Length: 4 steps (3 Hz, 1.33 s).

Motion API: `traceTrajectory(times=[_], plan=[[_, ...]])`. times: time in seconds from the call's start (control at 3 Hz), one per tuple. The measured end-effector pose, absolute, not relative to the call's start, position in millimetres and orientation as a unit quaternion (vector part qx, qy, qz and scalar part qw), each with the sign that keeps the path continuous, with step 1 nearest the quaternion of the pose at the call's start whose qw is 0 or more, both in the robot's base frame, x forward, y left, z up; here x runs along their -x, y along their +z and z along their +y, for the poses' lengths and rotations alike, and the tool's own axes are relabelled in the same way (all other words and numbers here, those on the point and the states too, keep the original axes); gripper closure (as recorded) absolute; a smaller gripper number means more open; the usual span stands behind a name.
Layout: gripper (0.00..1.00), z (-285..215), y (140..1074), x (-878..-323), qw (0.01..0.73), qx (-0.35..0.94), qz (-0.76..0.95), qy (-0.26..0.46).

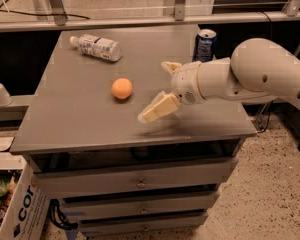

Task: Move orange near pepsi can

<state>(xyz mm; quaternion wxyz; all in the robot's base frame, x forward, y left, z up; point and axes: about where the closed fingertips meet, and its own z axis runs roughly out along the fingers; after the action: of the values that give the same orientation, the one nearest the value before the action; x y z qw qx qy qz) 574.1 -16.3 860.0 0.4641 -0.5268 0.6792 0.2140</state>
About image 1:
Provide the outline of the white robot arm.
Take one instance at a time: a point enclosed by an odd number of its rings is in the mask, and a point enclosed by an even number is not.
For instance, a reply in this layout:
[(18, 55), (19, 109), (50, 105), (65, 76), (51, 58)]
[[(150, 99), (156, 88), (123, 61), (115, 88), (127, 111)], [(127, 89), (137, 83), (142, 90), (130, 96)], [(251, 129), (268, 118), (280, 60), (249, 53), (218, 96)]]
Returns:
[(240, 43), (232, 55), (187, 64), (164, 61), (171, 92), (160, 92), (138, 115), (142, 123), (176, 112), (183, 104), (220, 98), (244, 103), (282, 99), (300, 110), (300, 60), (280, 45), (262, 38)]

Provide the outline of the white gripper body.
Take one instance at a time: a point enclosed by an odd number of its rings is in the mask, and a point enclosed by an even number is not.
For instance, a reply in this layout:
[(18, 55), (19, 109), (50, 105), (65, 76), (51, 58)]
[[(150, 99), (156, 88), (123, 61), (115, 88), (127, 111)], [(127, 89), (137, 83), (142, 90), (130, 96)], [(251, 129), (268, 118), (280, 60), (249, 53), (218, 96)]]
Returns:
[(200, 61), (184, 64), (171, 78), (172, 92), (183, 104), (194, 105), (205, 101), (198, 87), (198, 72), (201, 65)]

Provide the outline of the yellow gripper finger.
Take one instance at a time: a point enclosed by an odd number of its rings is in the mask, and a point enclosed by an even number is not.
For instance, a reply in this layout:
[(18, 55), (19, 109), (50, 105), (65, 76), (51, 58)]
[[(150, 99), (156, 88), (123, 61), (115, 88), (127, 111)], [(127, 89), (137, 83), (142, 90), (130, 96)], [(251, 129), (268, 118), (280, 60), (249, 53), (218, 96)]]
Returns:
[(181, 102), (173, 93), (161, 91), (138, 115), (141, 123), (150, 123), (179, 109)]
[(173, 76), (176, 70), (179, 69), (181, 66), (182, 64), (178, 62), (164, 61), (161, 63), (162, 69), (171, 76)]

